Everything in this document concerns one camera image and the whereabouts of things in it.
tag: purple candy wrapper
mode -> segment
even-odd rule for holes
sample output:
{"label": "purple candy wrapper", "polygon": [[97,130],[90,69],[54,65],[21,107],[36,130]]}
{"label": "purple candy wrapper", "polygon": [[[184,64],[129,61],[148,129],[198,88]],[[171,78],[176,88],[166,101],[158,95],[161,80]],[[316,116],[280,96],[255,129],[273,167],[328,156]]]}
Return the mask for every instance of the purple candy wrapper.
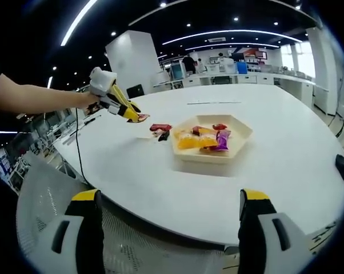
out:
{"label": "purple candy wrapper", "polygon": [[218,144],[216,147],[210,147],[211,151],[228,151],[228,138],[231,134],[229,130],[220,130],[217,133]]}

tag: window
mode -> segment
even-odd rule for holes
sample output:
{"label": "window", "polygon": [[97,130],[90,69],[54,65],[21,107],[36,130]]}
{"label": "window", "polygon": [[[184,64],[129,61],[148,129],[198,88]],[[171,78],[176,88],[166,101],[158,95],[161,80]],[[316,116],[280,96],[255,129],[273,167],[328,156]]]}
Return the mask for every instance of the window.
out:
{"label": "window", "polygon": [[282,66],[288,70],[294,69],[293,55],[291,54],[290,45],[281,46]]}
{"label": "window", "polygon": [[315,78],[315,66],[313,53],[309,42],[295,44],[298,54],[299,71]]}

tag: round table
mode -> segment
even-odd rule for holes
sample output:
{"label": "round table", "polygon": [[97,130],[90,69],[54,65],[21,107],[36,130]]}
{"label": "round table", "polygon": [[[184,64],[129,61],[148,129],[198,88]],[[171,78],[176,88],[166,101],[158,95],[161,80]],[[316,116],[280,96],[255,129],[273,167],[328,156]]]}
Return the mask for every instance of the round table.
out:
{"label": "round table", "polygon": [[[101,110],[78,140],[86,179],[140,218],[194,239],[235,245],[242,188],[266,193],[277,212],[306,234],[340,217],[344,181],[334,161],[344,150],[311,109],[279,87],[199,86],[133,101],[151,115],[147,121],[130,124]],[[150,138],[153,123],[176,125],[200,114],[230,114],[253,129],[228,166],[180,162],[170,140]],[[61,139],[55,147],[80,173],[75,141]]]}

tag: hand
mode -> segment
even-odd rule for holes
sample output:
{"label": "hand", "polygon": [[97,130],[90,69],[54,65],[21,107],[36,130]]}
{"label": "hand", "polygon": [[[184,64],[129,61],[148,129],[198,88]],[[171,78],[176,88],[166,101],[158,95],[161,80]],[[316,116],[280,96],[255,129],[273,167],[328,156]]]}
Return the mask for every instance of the hand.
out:
{"label": "hand", "polygon": [[79,108],[86,108],[90,104],[99,102],[99,97],[90,93],[89,91],[84,92],[84,93],[80,93],[80,95],[82,96],[82,100],[80,102]]}

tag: hexagonal tray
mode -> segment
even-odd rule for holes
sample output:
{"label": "hexagonal tray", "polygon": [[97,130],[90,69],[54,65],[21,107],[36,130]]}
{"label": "hexagonal tray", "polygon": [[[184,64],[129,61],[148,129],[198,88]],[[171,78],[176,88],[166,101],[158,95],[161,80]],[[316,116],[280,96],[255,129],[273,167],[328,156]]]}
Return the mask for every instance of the hexagonal tray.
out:
{"label": "hexagonal tray", "polygon": [[[199,148],[189,150],[180,150],[178,148],[178,139],[175,132],[187,130],[194,126],[212,128],[214,124],[225,124],[231,135],[228,140],[228,152],[211,152],[209,154],[200,152]],[[171,141],[173,151],[176,157],[184,161],[204,162],[214,164],[227,164],[238,151],[245,145],[252,129],[231,115],[197,115],[187,121],[175,126],[171,130]]]}

